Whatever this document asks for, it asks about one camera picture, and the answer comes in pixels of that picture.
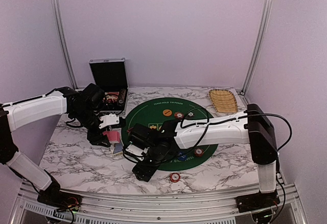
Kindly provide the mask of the orange-red 5 chip stack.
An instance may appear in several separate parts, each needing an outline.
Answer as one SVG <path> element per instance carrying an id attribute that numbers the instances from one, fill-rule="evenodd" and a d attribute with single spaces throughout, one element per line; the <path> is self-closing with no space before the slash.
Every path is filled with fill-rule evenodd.
<path id="1" fill-rule="evenodd" d="M 180 181 L 180 174 L 179 173 L 171 173 L 170 176 L 170 181 L 173 183 L 179 182 Z"/>

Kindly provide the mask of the red chip stack mat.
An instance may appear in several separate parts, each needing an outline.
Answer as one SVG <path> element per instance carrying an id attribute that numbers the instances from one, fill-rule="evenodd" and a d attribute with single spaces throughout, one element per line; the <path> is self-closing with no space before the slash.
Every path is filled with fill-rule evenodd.
<path id="1" fill-rule="evenodd" d="M 202 157 L 204 155 L 204 150 L 202 148 L 195 148 L 194 149 L 194 156 Z"/>

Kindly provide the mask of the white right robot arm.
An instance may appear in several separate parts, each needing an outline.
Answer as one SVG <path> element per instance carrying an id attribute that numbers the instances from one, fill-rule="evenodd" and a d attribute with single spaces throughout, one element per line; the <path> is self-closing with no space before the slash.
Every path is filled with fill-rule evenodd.
<path id="1" fill-rule="evenodd" d="M 256 104 L 244 112 L 220 118 L 174 119 L 163 122 L 159 130 L 136 123 L 129 133 L 127 154 L 136 159 L 132 169 L 139 181 L 148 182 L 160 165 L 190 153 L 200 146 L 249 144 L 252 161 L 257 165 L 259 191 L 237 197 L 245 206 L 263 208 L 277 203 L 276 173 L 278 152 L 274 126 Z"/>

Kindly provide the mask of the red chip stack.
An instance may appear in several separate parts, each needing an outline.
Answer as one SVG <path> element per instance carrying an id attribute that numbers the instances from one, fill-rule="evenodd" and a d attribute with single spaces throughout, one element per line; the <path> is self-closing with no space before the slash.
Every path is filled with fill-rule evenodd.
<path id="1" fill-rule="evenodd" d="M 175 114 L 174 114 L 174 117 L 176 118 L 176 119 L 183 119 L 184 118 L 184 114 L 182 113 L 182 112 L 176 112 Z"/>

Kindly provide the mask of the orange big blind button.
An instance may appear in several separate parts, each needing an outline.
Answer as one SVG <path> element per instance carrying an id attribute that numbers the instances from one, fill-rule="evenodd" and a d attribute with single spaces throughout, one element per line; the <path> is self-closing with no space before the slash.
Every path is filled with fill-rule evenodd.
<path id="1" fill-rule="evenodd" d="M 172 114 L 172 111 L 169 109 L 165 109 L 162 113 L 164 116 L 170 116 Z"/>

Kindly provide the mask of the red-backed playing card deck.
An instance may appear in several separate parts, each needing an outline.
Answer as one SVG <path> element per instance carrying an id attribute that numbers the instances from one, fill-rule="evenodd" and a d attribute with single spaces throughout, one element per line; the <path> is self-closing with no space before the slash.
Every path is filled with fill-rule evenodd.
<path id="1" fill-rule="evenodd" d="M 103 135 L 107 137 L 110 144 L 118 144 L 120 143 L 120 133 L 118 131 L 104 131 Z"/>

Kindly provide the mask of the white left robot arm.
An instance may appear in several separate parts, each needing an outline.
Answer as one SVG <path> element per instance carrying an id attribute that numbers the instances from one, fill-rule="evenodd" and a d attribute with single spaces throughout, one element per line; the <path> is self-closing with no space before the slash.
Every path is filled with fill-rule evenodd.
<path id="1" fill-rule="evenodd" d="M 19 151 L 13 142 L 12 132 L 44 118 L 68 114 L 69 118 L 76 119 L 87 129 L 90 144 L 109 147 L 109 140 L 103 134 L 104 120 L 97 115 L 104 98 L 104 91 L 91 83 L 82 91 L 61 87 L 45 95 L 2 104 L 1 164 L 33 183 L 39 189 L 38 201 L 42 203 L 65 207 L 69 200 L 78 199 L 77 195 L 63 193 L 53 176 Z"/>

